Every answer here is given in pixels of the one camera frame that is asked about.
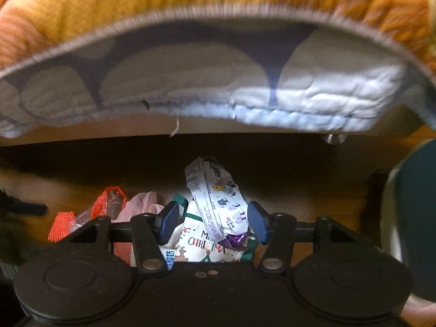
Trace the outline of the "teal white trash bin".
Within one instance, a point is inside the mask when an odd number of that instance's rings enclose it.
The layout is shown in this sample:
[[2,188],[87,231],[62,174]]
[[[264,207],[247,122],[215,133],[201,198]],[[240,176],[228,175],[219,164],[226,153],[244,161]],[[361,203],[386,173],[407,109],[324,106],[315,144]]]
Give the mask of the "teal white trash bin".
[[419,144],[388,173],[380,230],[382,250],[412,274],[407,304],[435,305],[435,140]]

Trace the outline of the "red foil candy wrapper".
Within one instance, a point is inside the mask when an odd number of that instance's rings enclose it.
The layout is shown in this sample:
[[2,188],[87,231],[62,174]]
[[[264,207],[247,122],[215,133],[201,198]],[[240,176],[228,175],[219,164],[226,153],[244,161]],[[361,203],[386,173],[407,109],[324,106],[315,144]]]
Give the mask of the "red foil candy wrapper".
[[111,220],[116,219],[126,203],[127,197],[121,187],[107,187],[91,207],[75,216],[74,225],[81,227],[99,216],[108,216]]

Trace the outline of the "wooden bed frame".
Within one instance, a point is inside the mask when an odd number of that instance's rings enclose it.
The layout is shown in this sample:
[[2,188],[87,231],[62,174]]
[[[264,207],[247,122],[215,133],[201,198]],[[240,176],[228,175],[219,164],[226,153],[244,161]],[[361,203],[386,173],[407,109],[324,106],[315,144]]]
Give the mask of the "wooden bed frame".
[[[232,133],[290,133],[290,129],[249,126],[234,120],[203,117],[173,117],[165,114],[132,114],[116,119],[84,122],[71,126],[42,126],[17,138],[1,138],[1,146],[20,146],[34,143],[52,143],[70,140],[88,140],[110,137],[169,135],[179,125],[181,134]],[[412,135],[424,123],[419,117],[401,106],[385,114],[364,135],[399,137]]]

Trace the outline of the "white Christmas wrapper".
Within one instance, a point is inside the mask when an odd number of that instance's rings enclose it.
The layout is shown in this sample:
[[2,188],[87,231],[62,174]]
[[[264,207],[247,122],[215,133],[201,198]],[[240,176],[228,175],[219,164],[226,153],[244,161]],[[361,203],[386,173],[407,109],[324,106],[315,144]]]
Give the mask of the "white Christmas wrapper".
[[168,243],[160,247],[167,264],[173,261],[188,262],[234,262],[249,261],[258,246],[252,230],[244,251],[229,250],[208,239],[208,233],[199,215],[194,199],[189,202],[182,224],[172,233]]

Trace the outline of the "metal bed leg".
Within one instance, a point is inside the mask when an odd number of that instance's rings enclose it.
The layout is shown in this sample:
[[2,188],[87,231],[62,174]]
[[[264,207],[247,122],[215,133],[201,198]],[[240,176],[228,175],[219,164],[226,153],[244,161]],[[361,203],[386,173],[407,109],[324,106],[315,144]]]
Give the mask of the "metal bed leg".
[[346,134],[323,134],[322,140],[331,146],[339,146],[347,139]]

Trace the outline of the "white cartoon snack wrapper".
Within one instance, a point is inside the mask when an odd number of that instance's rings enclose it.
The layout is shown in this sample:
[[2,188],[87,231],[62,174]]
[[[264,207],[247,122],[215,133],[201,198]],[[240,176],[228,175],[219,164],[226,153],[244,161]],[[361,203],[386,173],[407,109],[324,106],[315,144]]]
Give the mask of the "white cartoon snack wrapper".
[[209,240],[218,243],[229,234],[249,232],[247,203],[230,173],[215,158],[196,158],[185,175]]

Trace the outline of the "orange foam net sleeve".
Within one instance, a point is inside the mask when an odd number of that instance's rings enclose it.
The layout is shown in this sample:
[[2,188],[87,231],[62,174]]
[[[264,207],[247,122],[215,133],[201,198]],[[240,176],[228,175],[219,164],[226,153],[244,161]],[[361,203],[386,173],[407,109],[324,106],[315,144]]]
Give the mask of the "orange foam net sleeve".
[[76,213],[73,211],[57,213],[50,232],[48,234],[48,241],[58,242],[67,237],[71,233],[71,229],[75,224]]

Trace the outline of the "pink tissue paper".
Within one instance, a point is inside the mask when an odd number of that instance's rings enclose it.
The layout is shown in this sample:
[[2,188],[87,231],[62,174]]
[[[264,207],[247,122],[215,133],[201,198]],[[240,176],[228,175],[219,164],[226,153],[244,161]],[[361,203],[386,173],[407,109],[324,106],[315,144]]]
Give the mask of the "pink tissue paper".
[[[133,216],[142,213],[158,214],[162,211],[163,205],[158,204],[158,195],[154,191],[146,193],[139,193],[130,199],[124,209],[116,219],[112,220],[112,223],[130,222]],[[135,267],[135,258],[133,253],[133,246],[131,242],[121,242],[114,244],[114,254],[120,257],[131,267]]]

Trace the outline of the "grey patterned quilt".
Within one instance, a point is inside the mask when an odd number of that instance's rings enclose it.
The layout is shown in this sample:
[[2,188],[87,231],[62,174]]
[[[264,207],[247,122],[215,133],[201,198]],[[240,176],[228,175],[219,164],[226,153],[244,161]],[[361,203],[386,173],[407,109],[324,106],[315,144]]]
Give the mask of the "grey patterned quilt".
[[210,5],[95,28],[1,71],[1,135],[130,114],[363,133],[405,106],[435,125],[435,75],[361,22]]

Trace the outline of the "purple foil wrapper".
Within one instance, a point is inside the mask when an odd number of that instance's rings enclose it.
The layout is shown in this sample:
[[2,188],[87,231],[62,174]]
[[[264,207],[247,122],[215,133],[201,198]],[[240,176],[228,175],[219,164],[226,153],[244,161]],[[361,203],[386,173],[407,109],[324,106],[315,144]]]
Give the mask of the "purple foil wrapper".
[[247,249],[247,240],[249,238],[249,232],[244,232],[240,235],[229,234],[222,241],[219,241],[218,244],[229,250],[244,251]]

